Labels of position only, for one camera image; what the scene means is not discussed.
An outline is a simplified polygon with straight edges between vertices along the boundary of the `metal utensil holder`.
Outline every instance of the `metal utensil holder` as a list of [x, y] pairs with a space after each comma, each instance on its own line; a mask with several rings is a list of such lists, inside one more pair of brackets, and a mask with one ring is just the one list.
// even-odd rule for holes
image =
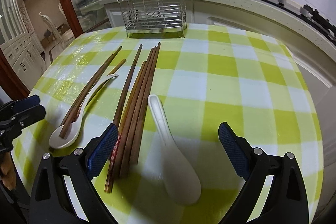
[[185, 0], [117, 0], [127, 37], [133, 33], [178, 32], [184, 38]]

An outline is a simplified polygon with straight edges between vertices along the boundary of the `human hand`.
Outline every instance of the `human hand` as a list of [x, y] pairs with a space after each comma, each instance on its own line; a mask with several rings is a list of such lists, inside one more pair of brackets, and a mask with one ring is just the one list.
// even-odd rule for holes
[[10, 152], [4, 153], [3, 160], [0, 163], [0, 170], [2, 172], [2, 182], [8, 190], [13, 190], [16, 187], [16, 173]]

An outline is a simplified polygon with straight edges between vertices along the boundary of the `beige wall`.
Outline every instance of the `beige wall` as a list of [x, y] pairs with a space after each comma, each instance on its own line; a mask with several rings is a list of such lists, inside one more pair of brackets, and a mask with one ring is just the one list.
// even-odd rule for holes
[[59, 0], [25, 1], [27, 13], [39, 40], [42, 40], [44, 38], [43, 34], [47, 30], [46, 25], [43, 23], [41, 17], [39, 16], [39, 13], [49, 16], [56, 25], [56, 27], [60, 26], [63, 23], [67, 23], [67, 20], [58, 9], [58, 4]]

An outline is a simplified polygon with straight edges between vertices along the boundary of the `ceramic spoon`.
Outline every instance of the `ceramic spoon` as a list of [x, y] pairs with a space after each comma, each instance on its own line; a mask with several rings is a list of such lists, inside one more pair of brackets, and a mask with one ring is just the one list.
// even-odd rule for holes
[[97, 84], [93, 86], [93, 88], [90, 90], [88, 95], [85, 97], [85, 100], [83, 102], [83, 105], [81, 107], [81, 110], [79, 112], [78, 118], [75, 122], [72, 122], [69, 126], [68, 132], [64, 139], [62, 139], [59, 134], [63, 128], [64, 125], [57, 128], [53, 134], [49, 138], [49, 146], [55, 149], [65, 148], [70, 145], [72, 145], [75, 140], [77, 139], [79, 135], [79, 131], [81, 129], [82, 120], [84, 116], [84, 109], [86, 105], [88, 104], [90, 98], [95, 94], [97, 90], [99, 90], [108, 80], [110, 80], [113, 77], [117, 77], [118, 74], [112, 74], [105, 76], [103, 79], [101, 79]]
[[200, 180], [170, 133], [160, 99], [149, 95], [148, 105], [160, 137], [163, 181], [167, 193], [176, 203], [193, 204], [201, 195]]

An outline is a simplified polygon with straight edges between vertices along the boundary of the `tablecloth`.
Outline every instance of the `tablecloth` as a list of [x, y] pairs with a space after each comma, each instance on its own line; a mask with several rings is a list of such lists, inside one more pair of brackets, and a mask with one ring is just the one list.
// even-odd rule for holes
[[[44, 120], [23, 130], [12, 151], [19, 175], [28, 191], [51, 133], [100, 65], [120, 45], [122, 50], [106, 70], [123, 58], [119, 77], [102, 89], [87, 107], [83, 131], [69, 148], [54, 156], [85, 147], [113, 120], [122, 87], [136, 51], [143, 49], [131, 83], [160, 41], [151, 94], [163, 104], [174, 139], [195, 168], [202, 185], [192, 206], [174, 203], [165, 192], [160, 166], [160, 143], [149, 109], [139, 163], [126, 179], [104, 193], [108, 163], [93, 179], [97, 192], [120, 224], [218, 223], [244, 180], [238, 177], [218, 141], [218, 126], [226, 121], [238, 136], [269, 155], [293, 152], [307, 190], [310, 220], [314, 216], [323, 179], [323, 150], [319, 122], [305, 81], [284, 44], [272, 37], [230, 27], [189, 24], [184, 39], [161, 34], [152, 39], [127, 39], [117, 27], [78, 37], [40, 78], [31, 95], [40, 96]], [[250, 219], [257, 217], [272, 178]]]

